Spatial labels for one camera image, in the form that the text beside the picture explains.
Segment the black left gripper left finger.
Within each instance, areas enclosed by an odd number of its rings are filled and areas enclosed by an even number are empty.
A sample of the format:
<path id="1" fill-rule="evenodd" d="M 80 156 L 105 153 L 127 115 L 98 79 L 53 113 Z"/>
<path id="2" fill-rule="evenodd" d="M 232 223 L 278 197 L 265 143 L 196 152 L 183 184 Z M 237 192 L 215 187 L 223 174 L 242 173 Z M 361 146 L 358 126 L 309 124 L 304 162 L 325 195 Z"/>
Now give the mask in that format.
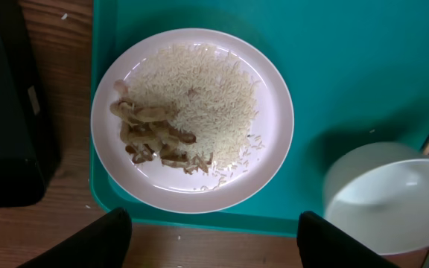
<path id="1" fill-rule="evenodd" d="M 116 208 L 22 267 L 122 267 L 132 230 L 127 210 Z"/>

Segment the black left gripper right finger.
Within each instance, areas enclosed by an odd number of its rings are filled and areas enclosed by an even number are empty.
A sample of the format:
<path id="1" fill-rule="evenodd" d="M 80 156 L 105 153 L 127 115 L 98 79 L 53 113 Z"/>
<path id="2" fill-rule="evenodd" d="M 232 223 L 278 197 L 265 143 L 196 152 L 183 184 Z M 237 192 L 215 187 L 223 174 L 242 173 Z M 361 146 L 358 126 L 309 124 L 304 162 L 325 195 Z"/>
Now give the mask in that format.
<path id="1" fill-rule="evenodd" d="M 312 211 L 300 214 L 296 240 L 304 268 L 397 268 Z"/>

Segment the white bowl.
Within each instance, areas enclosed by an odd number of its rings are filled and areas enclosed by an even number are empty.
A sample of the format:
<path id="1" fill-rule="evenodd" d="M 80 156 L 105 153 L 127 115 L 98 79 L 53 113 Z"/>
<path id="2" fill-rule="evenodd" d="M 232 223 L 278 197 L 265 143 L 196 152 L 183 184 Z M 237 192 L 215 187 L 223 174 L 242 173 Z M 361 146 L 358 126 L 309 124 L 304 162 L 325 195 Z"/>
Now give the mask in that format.
<path id="1" fill-rule="evenodd" d="M 323 189 L 324 218 L 379 255 L 429 246 L 429 156 L 377 142 L 340 157 Z"/>

